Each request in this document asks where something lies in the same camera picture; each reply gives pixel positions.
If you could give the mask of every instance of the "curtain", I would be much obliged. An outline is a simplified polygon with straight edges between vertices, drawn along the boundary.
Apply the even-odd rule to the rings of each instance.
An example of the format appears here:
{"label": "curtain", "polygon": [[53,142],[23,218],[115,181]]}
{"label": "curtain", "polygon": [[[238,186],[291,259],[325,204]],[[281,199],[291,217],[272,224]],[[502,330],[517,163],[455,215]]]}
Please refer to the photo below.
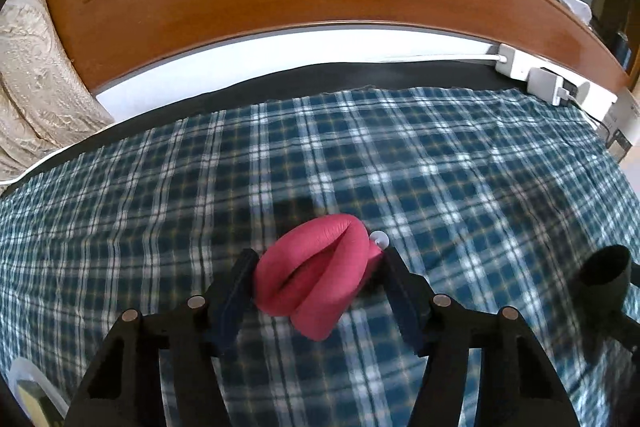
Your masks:
{"label": "curtain", "polygon": [[66,56],[46,1],[7,0],[0,10],[0,180],[111,122]]}

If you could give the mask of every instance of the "black cable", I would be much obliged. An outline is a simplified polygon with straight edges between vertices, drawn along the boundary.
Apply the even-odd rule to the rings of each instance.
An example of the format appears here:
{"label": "black cable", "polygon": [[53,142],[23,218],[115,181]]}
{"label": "black cable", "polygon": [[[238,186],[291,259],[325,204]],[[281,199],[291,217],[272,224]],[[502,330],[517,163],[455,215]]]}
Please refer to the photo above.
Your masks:
{"label": "black cable", "polygon": [[604,125],[600,120],[598,120],[597,118],[595,118],[595,116],[591,116],[588,112],[586,112],[579,103],[577,103],[575,100],[571,100],[571,104],[575,105],[575,107],[577,107],[578,109],[580,109],[585,115],[587,115],[587,117],[591,120],[594,121],[595,123],[599,123],[601,126],[603,126],[606,130],[607,130],[607,140],[605,142],[606,145],[609,145],[609,140],[611,140],[611,130],[609,129],[609,127],[607,127],[606,125]]}

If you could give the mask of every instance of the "checkered cloth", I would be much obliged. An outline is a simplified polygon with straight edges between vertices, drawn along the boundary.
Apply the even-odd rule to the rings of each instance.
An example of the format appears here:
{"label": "checkered cloth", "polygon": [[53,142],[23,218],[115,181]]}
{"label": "checkered cloth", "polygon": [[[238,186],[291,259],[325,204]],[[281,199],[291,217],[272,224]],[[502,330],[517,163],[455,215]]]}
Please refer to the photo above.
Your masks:
{"label": "checkered cloth", "polygon": [[[71,397],[125,309],[201,293],[242,248],[344,212],[466,307],[517,307],[584,426],[630,374],[613,341],[586,357],[570,296],[587,256],[640,251],[640,204],[576,108],[517,90],[362,90],[201,114],[83,153],[0,200],[0,370],[33,361]],[[640,318],[639,293],[626,310]],[[425,366],[379,287],[314,343],[251,309],[215,363],[236,426],[399,426]],[[162,363],[166,411],[179,424]],[[473,425],[471,352],[460,425]]]}

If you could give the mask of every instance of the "white valve cap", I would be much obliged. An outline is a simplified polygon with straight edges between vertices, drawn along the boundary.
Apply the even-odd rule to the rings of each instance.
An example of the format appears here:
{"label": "white valve cap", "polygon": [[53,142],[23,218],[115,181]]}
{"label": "white valve cap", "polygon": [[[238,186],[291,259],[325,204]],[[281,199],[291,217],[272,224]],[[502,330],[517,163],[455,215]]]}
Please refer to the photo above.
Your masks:
{"label": "white valve cap", "polygon": [[374,230],[369,235],[369,240],[373,241],[380,250],[385,250],[389,246],[389,236],[382,230]]}

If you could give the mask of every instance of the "folded pink object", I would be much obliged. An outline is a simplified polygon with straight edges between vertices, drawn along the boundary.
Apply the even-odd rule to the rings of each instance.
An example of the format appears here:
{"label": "folded pink object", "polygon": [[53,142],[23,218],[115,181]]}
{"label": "folded pink object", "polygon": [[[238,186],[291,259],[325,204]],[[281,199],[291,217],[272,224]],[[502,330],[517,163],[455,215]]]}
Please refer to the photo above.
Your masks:
{"label": "folded pink object", "polygon": [[378,265],[382,250],[357,217],[317,217],[283,235],[254,272],[254,300],[322,341]]}

